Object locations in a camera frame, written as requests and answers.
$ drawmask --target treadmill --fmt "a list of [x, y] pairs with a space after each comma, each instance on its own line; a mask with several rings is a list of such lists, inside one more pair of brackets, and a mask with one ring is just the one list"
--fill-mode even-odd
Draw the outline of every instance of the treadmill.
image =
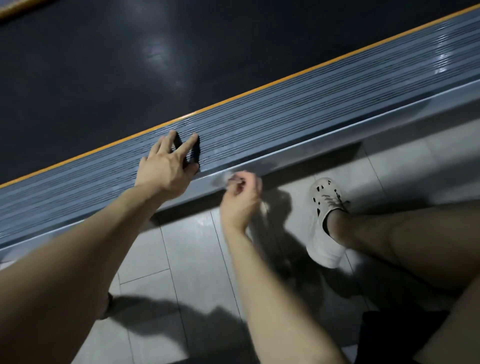
[[162, 209], [217, 192], [225, 173], [265, 175], [480, 98], [475, 1], [58, 0], [5, 14], [0, 262], [133, 186], [171, 129], [199, 134], [200, 172]]

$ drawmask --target forearm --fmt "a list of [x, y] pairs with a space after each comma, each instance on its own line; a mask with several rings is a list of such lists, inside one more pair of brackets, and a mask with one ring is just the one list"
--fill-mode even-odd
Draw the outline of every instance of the forearm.
[[[138, 187], [127, 190], [105, 209], [2, 272], [2, 352], [19, 361], [16, 355], [38, 358], [64, 350], [57, 357], [61, 363], [62, 357], [80, 347], [141, 226], [158, 208], [152, 194]], [[42, 343], [35, 347], [44, 346], [44, 350], [27, 349], [33, 341]]]
[[242, 305], [263, 364], [344, 363], [329, 335], [260, 258], [250, 239], [226, 231]]

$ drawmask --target tile floor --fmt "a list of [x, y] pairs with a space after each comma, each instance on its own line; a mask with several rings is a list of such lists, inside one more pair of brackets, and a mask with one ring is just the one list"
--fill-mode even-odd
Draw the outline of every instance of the tile floor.
[[[436, 310], [453, 300], [355, 251], [334, 270], [306, 258], [313, 221], [308, 187], [333, 178], [356, 213], [475, 199], [479, 136], [480, 104], [470, 104], [264, 178], [266, 214], [255, 217], [249, 234], [350, 358], [363, 312]], [[137, 238], [111, 286], [134, 304], [95, 323], [76, 364], [174, 363], [250, 347], [218, 207], [184, 215]]]

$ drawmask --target white shoe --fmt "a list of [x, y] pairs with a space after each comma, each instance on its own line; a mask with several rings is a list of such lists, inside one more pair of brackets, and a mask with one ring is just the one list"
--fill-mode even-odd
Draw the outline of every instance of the white shoe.
[[318, 215], [313, 239], [307, 244], [307, 252], [318, 264], [336, 268], [345, 254], [345, 247], [333, 240], [324, 230], [324, 220], [333, 210], [346, 211], [342, 204], [342, 193], [330, 178], [316, 180], [310, 187], [310, 203]]

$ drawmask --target grooved metal tread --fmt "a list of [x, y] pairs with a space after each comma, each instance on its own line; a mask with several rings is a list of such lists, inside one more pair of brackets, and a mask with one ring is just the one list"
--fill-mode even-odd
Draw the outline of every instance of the grooved metal tread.
[[106, 206], [170, 129], [199, 133], [208, 174], [479, 78], [472, 10], [1, 188], [0, 247]]

